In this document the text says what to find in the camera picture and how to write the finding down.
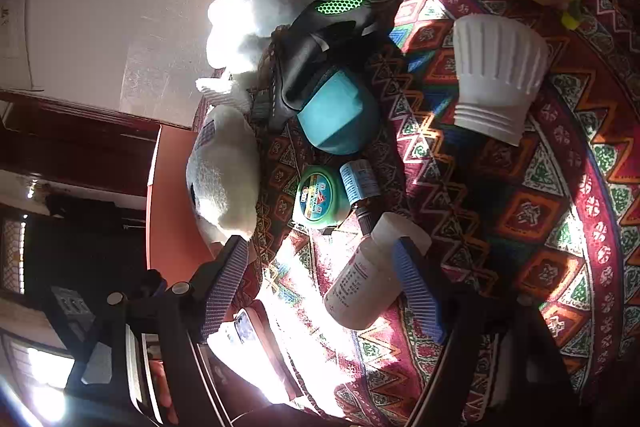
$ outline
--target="patterned tablecloth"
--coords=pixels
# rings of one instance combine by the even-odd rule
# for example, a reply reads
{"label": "patterned tablecloth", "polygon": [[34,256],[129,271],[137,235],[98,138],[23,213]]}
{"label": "patterned tablecloth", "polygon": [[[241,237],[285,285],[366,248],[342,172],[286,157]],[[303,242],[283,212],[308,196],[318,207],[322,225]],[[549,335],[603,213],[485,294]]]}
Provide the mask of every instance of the patterned tablecloth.
{"label": "patterned tablecloth", "polygon": [[[405,0],[392,42],[367,65],[385,122],[363,156],[387,208],[431,234],[452,279],[533,297],[583,397],[640,333],[640,40],[620,2],[629,0],[584,0],[584,23],[569,32],[527,0]],[[452,26],[469,13],[515,18],[548,43],[550,71],[519,147],[453,125]],[[308,235],[291,214],[305,166],[339,160],[313,149],[295,120],[258,137],[259,260],[236,303],[262,288],[308,407],[402,425],[440,348],[402,296],[366,331],[327,315],[322,295],[360,238],[357,222]],[[468,421],[482,414],[492,352],[487,339]]]}

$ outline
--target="bottle label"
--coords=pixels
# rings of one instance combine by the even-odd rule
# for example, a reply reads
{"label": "bottle label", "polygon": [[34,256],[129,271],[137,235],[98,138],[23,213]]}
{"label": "bottle label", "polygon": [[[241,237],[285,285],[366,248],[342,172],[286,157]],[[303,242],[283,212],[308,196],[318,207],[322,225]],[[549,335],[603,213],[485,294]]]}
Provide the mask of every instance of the bottle label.
{"label": "bottle label", "polygon": [[340,167],[340,176],[347,191],[349,204],[380,195],[380,187],[367,160],[356,160]]}
{"label": "bottle label", "polygon": [[331,183],[320,172],[311,174],[300,190],[300,210],[309,221],[322,219],[331,208]]}
{"label": "bottle label", "polygon": [[354,253],[329,290],[326,300],[329,311],[339,314],[343,308],[348,309],[357,303],[363,305],[362,300],[358,301],[362,299],[359,293],[376,290],[367,283],[375,272],[377,272],[375,266],[357,252]]}

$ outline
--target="white plastic bottle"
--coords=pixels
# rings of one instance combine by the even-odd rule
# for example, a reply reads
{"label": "white plastic bottle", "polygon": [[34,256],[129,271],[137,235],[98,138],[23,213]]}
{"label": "white plastic bottle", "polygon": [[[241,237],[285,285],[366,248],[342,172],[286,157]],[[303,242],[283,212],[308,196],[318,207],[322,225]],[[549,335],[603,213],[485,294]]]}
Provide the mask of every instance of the white plastic bottle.
{"label": "white plastic bottle", "polygon": [[410,237],[422,255],[431,237],[406,217],[385,212],[356,248],[338,279],[324,295],[327,312],[345,328],[365,330],[372,325],[402,290],[393,267],[393,245]]}

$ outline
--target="white plush toy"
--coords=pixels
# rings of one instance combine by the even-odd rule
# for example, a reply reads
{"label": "white plush toy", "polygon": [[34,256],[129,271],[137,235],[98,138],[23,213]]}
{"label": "white plush toy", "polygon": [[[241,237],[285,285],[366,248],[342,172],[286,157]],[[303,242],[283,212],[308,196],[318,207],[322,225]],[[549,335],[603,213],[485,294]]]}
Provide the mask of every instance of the white plush toy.
{"label": "white plush toy", "polygon": [[315,0],[215,0],[209,6],[213,26],[207,60],[227,68],[242,89],[257,86],[262,52],[277,26],[291,24]]}
{"label": "white plush toy", "polygon": [[246,89],[231,79],[231,72],[226,69],[220,78],[199,78],[198,89],[209,105],[231,105],[243,113],[251,111],[252,100]]}
{"label": "white plush toy", "polygon": [[237,109],[210,109],[187,163],[187,188],[207,244],[224,245],[232,235],[251,238],[259,186],[254,131]]}

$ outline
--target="bottle cap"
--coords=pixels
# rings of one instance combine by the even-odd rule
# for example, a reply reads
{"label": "bottle cap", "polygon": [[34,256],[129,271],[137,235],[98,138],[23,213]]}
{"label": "bottle cap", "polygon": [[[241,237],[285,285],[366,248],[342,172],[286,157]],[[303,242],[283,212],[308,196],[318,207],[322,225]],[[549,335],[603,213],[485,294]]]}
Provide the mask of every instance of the bottle cap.
{"label": "bottle cap", "polygon": [[422,255],[425,255],[431,246],[428,233],[410,219],[393,212],[382,214],[371,231],[371,238],[383,251],[391,252],[394,243],[401,237],[410,237]]}
{"label": "bottle cap", "polygon": [[355,212],[362,235],[369,235],[380,219],[380,213],[367,206],[357,206]]}

